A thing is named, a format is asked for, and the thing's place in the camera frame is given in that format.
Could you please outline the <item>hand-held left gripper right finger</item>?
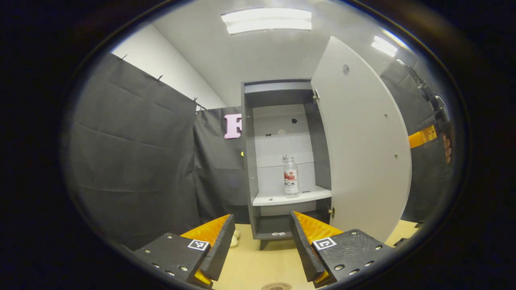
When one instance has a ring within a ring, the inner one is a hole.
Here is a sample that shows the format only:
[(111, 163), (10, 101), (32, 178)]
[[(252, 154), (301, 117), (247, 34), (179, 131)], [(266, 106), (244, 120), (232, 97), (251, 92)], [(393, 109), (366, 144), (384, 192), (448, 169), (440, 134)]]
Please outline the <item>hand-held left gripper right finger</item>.
[(290, 212), (289, 224), (306, 279), (315, 288), (363, 277), (395, 252), (359, 229), (343, 231), (297, 211)]

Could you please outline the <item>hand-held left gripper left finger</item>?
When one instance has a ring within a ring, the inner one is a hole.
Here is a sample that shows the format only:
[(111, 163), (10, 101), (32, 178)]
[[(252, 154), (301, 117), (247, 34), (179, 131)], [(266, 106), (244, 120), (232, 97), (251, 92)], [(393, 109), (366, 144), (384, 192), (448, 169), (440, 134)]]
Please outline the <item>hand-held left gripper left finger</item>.
[(163, 276), (211, 290), (220, 278), (234, 231), (234, 215), (227, 214), (180, 235), (164, 233), (133, 254)]

